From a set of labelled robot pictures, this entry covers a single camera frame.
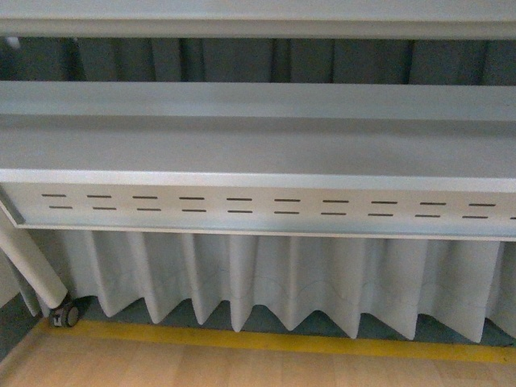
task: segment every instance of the metal shelf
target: metal shelf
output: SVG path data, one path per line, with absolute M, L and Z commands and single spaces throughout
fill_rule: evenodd
M 1 35 L 513 39 L 514 0 L 4 0 Z
M 516 240 L 514 91 L 3 82 L 2 204 L 18 228 Z

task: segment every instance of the wheel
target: wheel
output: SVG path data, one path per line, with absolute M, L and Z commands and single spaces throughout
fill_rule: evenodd
M 79 319 L 79 309 L 73 302 L 67 302 L 50 312 L 48 316 L 51 327 L 71 328 Z

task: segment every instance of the wooden floor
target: wooden floor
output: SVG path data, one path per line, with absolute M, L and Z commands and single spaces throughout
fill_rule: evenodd
M 515 364 L 217 345 L 35 329 L 0 363 L 0 386 L 516 386 Z

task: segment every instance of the yellow line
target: yellow line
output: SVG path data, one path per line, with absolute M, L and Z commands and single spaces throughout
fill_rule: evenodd
M 149 343 L 516 364 L 516 348 L 486 347 L 473 344 L 342 339 L 254 332 L 236 333 L 210 329 L 86 320 L 80 321 L 72 329 L 51 328 L 46 320 L 42 320 L 35 330 L 50 335 L 85 336 L 96 339 L 121 339 Z

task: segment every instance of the metal leg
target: metal leg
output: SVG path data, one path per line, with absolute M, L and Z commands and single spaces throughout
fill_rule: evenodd
M 68 290 L 25 230 L 13 226 L 0 210 L 0 248 L 51 309 L 61 306 Z

